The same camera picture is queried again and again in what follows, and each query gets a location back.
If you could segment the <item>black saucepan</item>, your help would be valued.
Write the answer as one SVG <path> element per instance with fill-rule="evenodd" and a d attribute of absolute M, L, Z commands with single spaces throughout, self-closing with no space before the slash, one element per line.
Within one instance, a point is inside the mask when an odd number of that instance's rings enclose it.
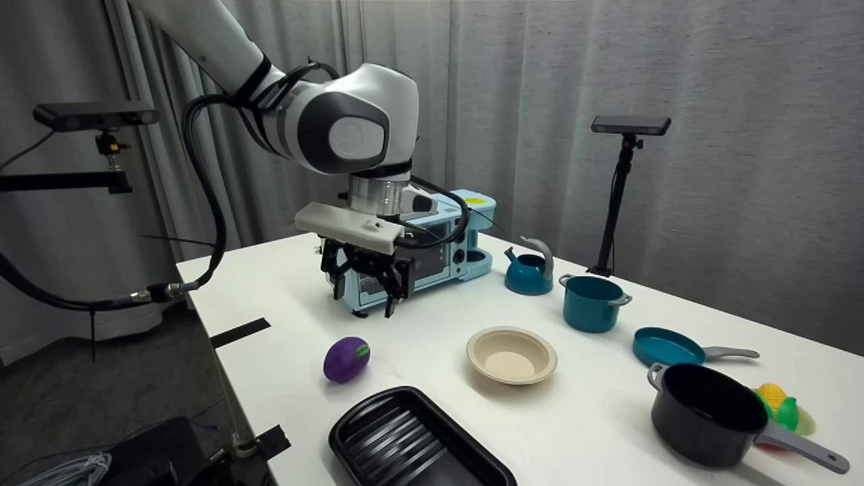
<path fill-rule="evenodd" d="M 754 445 L 770 445 L 836 474 L 851 470 L 840 453 L 773 422 L 758 395 L 724 373 L 691 363 L 655 363 L 646 379 L 656 390 L 651 407 L 655 431 L 670 449 L 695 464 L 732 468 Z"/>

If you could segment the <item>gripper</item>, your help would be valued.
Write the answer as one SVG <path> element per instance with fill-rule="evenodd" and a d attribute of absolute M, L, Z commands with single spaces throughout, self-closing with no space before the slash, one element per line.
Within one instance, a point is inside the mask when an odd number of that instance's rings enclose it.
<path fill-rule="evenodd" d="M 345 262 L 339 263 L 343 252 Z M 382 277 L 382 287 L 387 294 L 385 318 L 390 318 L 399 302 L 410 297 L 414 290 L 412 272 L 414 259 L 395 259 L 392 253 L 368 250 L 364 247 L 324 239 L 321 247 L 321 270 L 333 284 L 333 299 L 344 295 L 345 274 L 348 269 L 371 277 Z"/>

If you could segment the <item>teal toy pot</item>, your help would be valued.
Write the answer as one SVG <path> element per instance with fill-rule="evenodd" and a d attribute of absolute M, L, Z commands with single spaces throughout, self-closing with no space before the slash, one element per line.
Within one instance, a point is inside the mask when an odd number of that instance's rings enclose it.
<path fill-rule="evenodd" d="M 558 283 L 565 292 L 564 320 L 582 332 L 608 332 L 618 322 L 620 308 L 632 302 L 630 294 L 602 277 L 564 274 Z"/>

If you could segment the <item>beige bowl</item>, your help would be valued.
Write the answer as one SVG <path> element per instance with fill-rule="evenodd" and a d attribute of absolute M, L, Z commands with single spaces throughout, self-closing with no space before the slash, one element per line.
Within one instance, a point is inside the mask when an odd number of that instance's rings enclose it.
<path fill-rule="evenodd" d="M 466 343 L 472 368 L 505 385 L 534 385 L 558 368 L 558 353 L 542 336 L 513 326 L 482 329 Z"/>

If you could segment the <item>strip of black tape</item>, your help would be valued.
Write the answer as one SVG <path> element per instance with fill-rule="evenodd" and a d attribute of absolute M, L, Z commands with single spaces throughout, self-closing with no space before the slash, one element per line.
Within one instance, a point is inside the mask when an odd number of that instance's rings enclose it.
<path fill-rule="evenodd" d="M 259 449 L 259 452 L 266 461 L 270 461 L 292 446 L 292 443 L 284 433 L 283 427 L 279 424 L 263 431 L 259 436 L 256 436 L 255 440 L 257 449 Z"/>
<path fill-rule="evenodd" d="M 237 342 L 247 336 L 256 334 L 257 332 L 271 328 L 271 324 L 263 317 L 257 318 L 251 322 L 241 324 L 240 326 L 225 330 L 219 334 L 210 337 L 210 342 L 214 350 L 218 350 L 222 346 Z"/>

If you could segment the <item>grey curtain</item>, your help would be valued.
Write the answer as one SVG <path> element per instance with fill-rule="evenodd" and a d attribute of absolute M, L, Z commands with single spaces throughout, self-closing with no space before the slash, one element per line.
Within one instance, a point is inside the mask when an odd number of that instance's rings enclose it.
<path fill-rule="evenodd" d="M 672 119 L 646 138 L 615 275 L 864 356 L 864 0 L 225 0 L 272 62 L 410 74 L 414 168 L 488 194 L 496 234 L 591 265 L 618 139 L 597 115 Z M 178 120 L 217 87 L 126 0 L 0 0 L 0 164 L 40 103 L 138 99 L 134 191 L 0 194 L 0 251 L 95 300 L 175 277 L 213 222 Z"/>

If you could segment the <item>toy corn cob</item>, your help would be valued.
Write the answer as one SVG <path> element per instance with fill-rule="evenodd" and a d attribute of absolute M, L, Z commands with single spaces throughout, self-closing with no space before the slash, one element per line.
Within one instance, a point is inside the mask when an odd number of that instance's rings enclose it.
<path fill-rule="evenodd" d="M 784 429 L 801 436 L 811 436 L 817 431 L 815 419 L 779 385 L 764 383 L 752 391 L 765 406 L 769 419 Z"/>

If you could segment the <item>toy oven door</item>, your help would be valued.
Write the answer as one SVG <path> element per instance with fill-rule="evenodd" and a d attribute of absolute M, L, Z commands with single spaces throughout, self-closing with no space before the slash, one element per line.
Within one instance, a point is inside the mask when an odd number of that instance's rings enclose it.
<path fill-rule="evenodd" d="M 421 227 L 426 229 L 425 233 L 413 233 L 414 239 L 420 241 L 436 240 L 449 234 L 451 230 L 451 224 L 447 222 L 436 224 L 424 223 Z M 414 259 L 414 268 L 410 272 L 414 290 L 420 290 L 427 283 L 439 281 L 450 274 L 450 263 L 446 256 L 448 247 L 448 245 L 441 245 L 426 249 L 397 248 L 395 253 L 397 258 Z M 375 277 L 358 275 L 358 278 L 359 298 L 364 304 L 373 301 L 379 296 L 386 296 L 385 290 L 380 286 Z"/>

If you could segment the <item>black baking tray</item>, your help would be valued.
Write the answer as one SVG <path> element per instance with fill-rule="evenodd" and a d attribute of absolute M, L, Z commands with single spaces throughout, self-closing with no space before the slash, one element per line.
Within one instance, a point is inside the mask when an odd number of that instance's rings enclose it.
<path fill-rule="evenodd" d="M 411 385 L 359 401 L 328 445 L 356 486 L 518 486 L 493 452 Z"/>

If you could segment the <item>purple toy eggplant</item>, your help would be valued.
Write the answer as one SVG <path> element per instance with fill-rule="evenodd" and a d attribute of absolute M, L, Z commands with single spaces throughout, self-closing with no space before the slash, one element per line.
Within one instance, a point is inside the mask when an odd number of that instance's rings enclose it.
<path fill-rule="evenodd" d="M 348 383 L 365 370 L 371 357 L 371 347 L 358 336 L 346 336 L 333 344 L 322 366 L 324 376 L 333 383 Z"/>

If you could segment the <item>black bag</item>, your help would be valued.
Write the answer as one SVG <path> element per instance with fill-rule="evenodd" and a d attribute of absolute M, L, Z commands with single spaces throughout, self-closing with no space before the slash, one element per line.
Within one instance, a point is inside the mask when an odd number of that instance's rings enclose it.
<path fill-rule="evenodd" d="M 121 441 L 107 453 L 111 464 L 99 486 L 143 486 L 149 466 L 154 466 L 160 477 L 172 471 L 175 485 L 185 486 L 208 464 L 191 420 L 185 417 L 155 425 Z"/>

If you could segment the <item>light blue toy oven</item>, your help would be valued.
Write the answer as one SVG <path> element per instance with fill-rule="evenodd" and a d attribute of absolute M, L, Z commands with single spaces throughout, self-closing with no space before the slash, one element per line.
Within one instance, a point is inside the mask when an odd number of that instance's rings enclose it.
<path fill-rule="evenodd" d="M 450 263 L 450 274 L 439 281 L 427 283 L 420 290 L 426 290 L 452 281 L 477 279 L 491 270 L 493 257 L 491 257 L 490 252 L 479 248 L 478 240 L 481 231 L 490 230 L 493 227 L 493 214 L 496 203 L 490 196 L 484 196 L 484 194 L 471 190 L 455 190 L 454 194 L 466 204 L 468 213 L 464 233 L 458 239 L 443 244 L 449 246 L 445 255 Z M 345 255 L 341 251 L 339 254 L 339 263 L 342 264 L 343 262 L 345 262 Z M 355 271 L 348 269 L 345 274 L 344 295 L 338 301 L 342 301 L 355 316 L 365 317 L 365 311 L 368 308 L 379 305 L 385 307 L 387 294 L 385 292 L 386 296 L 379 296 L 373 301 L 364 304 L 359 298 L 358 275 L 364 274 L 355 273 Z M 376 277 L 375 279 L 382 286 L 382 277 Z M 333 293 L 333 284 L 328 276 L 327 280 L 332 286 Z"/>

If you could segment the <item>teal toy frying pan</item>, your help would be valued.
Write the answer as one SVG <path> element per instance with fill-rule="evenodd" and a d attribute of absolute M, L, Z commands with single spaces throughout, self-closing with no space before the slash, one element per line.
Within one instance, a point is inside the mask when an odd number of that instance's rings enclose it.
<path fill-rule="evenodd" d="M 674 330 L 647 327 L 637 329 L 632 340 L 632 353 L 650 367 L 654 364 L 672 366 L 678 363 L 703 365 L 723 358 L 759 359 L 760 353 L 743 348 L 700 346 L 688 336 Z"/>

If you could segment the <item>teal toy kettle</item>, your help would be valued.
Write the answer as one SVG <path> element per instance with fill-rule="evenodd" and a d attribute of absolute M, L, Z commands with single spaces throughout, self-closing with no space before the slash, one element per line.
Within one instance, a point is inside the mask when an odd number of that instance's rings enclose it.
<path fill-rule="evenodd" d="M 541 255 L 533 253 L 515 255 L 514 248 L 509 247 L 505 251 L 505 256 L 510 262 L 505 273 L 506 288 L 527 296 L 540 296 L 551 292 L 554 277 L 552 251 L 546 243 L 538 239 L 531 239 L 524 235 L 521 235 L 520 239 Z"/>

